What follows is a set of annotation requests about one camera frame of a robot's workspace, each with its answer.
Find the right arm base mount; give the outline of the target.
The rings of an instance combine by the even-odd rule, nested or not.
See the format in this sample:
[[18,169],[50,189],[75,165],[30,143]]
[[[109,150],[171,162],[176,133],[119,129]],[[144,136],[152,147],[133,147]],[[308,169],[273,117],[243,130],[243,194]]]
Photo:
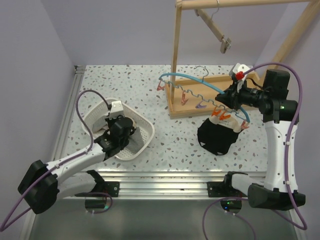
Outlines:
[[[208,181],[206,185],[209,198],[247,198],[247,196],[239,190],[225,186],[223,181]],[[242,208],[242,201],[237,199],[225,199],[220,202],[220,205],[222,209],[227,212],[238,213]]]

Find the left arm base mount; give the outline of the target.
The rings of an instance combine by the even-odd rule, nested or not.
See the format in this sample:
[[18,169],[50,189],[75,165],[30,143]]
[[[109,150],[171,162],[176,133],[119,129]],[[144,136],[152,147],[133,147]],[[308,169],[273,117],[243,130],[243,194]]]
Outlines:
[[84,194],[84,206],[87,211],[105,211],[112,205],[113,198],[119,196],[119,191],[118,181],[99,183],[91,192]]

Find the beige underwear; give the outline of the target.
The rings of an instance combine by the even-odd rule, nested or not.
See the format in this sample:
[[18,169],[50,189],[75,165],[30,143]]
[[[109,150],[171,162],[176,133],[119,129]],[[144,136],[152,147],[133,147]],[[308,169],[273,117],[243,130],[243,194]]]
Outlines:
[[135,129],[137,127],[137,124],[134,120],[128,118],[128,119],[118,119],[118,120],[110,120],[108,121],[102,128],[101,130],[109,130],[110,128],[112,128],[113,126],[116,127],[122,127],[122,128],[129,128],[131,129]]

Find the blue plastic clip hanger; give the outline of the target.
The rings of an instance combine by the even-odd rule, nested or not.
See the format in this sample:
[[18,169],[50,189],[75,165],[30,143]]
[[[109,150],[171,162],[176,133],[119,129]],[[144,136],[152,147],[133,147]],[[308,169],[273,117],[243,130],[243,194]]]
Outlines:
[[164,73],[159,77],[158,91],[164,90],[171,119],[191,118],[218,113],[233,116],[247,123],[250,117],[247,107],[232,110],[215,100],[233,83],[228,75],[197,77],[178,72]]

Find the wooden clip hanger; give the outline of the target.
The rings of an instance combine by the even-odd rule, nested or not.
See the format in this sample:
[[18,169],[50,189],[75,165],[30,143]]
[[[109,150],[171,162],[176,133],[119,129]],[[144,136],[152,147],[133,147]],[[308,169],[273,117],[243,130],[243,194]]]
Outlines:
[[195,9],[194,12],[197,17],[200,17],[204,21],[204,23],[211,30],[214,36],[219,40],[219,42],[221,43],[220,52],[222,54],[225,54],[226,51],[230,49],[232,41],[230,38],[225,37],[225,34],[221,31],[218,25],[213,21],[213,15],[218,13],[218,11],[220,10],[219,0],[216,0],[216,3],[217,3],[217,10],[212,13],[211,17],[209,17],[209,15],[203,9]]

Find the grey striped underwear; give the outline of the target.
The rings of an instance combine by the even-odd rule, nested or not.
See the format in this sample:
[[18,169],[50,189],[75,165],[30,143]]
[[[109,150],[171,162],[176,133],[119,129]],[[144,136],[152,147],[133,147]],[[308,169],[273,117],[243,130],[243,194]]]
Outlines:
[[110,131],[101,130],[101,128],[107,123],[107,118],[105,115],[99,118],[92,125],[92,132],[101,134],[95,138],[96,143],[103,142],[103,148],[107,150],[108,154],[117,154],[124,148],[128,148],[133,154],[138,153],[145,145],[141,128],[136,125],[136,128],[131,130],[130,135],[110,135]]

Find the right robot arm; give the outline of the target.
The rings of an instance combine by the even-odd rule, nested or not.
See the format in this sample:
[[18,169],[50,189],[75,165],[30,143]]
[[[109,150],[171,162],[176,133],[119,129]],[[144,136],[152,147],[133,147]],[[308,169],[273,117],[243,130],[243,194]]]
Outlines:
[[294,147],[298,128],[298,102],[288,100],[290,73],[269,69],[262,89],[250,88],[242,71],[231,73],[232,84],[216,100],[233,110],[242,105],[257,108],[263,115],[267,135],[267,172],[264,183],[243,173],[227,174],[223,192],[227,196],[244,193],[252,208],[288,211],[303,206],[306,196],[298,191]]

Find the black underwear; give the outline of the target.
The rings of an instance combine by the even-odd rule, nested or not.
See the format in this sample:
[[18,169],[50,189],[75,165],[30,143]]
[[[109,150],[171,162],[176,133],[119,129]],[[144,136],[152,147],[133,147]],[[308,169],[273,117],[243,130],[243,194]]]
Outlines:
[[216,156],[223,156],[228,153],[241,132],[235,132],[229,127],[212,123],[207,118],[197,129],[197,140],[205,150]]

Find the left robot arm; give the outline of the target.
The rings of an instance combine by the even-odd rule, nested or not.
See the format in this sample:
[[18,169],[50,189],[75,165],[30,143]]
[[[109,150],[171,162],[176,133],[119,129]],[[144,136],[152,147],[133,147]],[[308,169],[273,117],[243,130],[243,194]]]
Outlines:
[[89,146],[69,157],[47,163],[37,160],[25,173],[17,190],[35,214],[41,214],[65,197],[102,197],[110,199],[106,182],[88,167],[117,155],[129,143],[136,122],[119,116],[108,122],[108,130]]

